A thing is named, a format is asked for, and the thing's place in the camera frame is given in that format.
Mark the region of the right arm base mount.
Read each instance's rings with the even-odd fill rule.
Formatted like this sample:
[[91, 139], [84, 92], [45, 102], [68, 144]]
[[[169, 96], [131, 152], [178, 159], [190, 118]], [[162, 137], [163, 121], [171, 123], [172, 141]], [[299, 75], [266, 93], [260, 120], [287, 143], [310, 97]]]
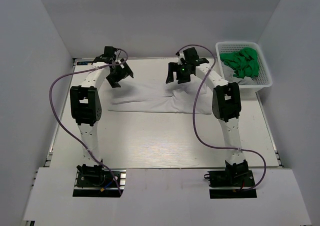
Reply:
[[227, 171], [208, 171], [204, 179], [209, 183], [210, 199], [256, 199], [256, 189], [247, 191], [255, 185], [251, 170], [248, 173], [231, 179]]

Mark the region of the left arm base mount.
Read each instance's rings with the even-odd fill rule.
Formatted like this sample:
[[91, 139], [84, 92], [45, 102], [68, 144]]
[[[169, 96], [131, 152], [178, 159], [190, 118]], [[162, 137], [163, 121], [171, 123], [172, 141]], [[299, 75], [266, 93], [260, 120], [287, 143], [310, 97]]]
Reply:
[[119, 198], [126, 183], [126, 170], [113, 170], [102, 166], [78, 165], [73, 197]]

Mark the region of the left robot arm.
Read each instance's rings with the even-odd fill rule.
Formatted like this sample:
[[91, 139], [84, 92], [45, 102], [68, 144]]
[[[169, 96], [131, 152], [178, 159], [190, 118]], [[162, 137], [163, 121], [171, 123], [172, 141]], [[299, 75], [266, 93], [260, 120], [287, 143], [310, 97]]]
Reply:
[[95, 163], [102, 162], [98, 141], [98, 121], [102, 116], [99, 89], [104, 81], [111, 88], [120, 88], [120, 81], [134, 73], [127, 64], [127, 58], [119, 59], [121, 48], [105, 46], [103, 54], [95, 57], [92, 70], [78, 86], [70, 88], [71, 116], [79, 128], [83, 146], [83, 157]]

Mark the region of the white t shirt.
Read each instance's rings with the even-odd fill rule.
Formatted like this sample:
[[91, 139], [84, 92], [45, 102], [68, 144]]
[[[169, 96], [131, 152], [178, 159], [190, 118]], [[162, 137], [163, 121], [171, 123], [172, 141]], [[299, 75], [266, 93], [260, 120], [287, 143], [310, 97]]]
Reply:
[[182, 113], [212, 114], [212, 92], [206, 86], [201, 87], [196, 108], [193, 110], [195, 97], [201, 80], [165, 84], [161, 81], [125, 82], [120, 88], [109, 90], [107, 109], [115, 112], [142, 113]]

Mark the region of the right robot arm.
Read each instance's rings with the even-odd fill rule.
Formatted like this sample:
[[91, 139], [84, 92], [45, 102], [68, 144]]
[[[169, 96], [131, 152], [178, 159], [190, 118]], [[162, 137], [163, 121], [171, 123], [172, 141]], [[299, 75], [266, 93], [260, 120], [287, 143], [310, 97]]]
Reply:
[[236, 186], [244, 179], [249, 171], [245, 159], [239, 133], [239, 116], [242, 109], [240, 89], [237, 83], [223, 79], [213, 66], [208, 67], [209, 61], [200, 58], [194, 45], [187, 45], [177, 53], [178, 62], [168, 64], [166, 83], [178, 81], [178, 84], [191, 81], [191, 75], [201, 80], [200, 88], [207, 86], [212, 91], [212, 112], [218, 119], [224, 138], [223, 147], [228, 151], [225, 160], [226, 181]]

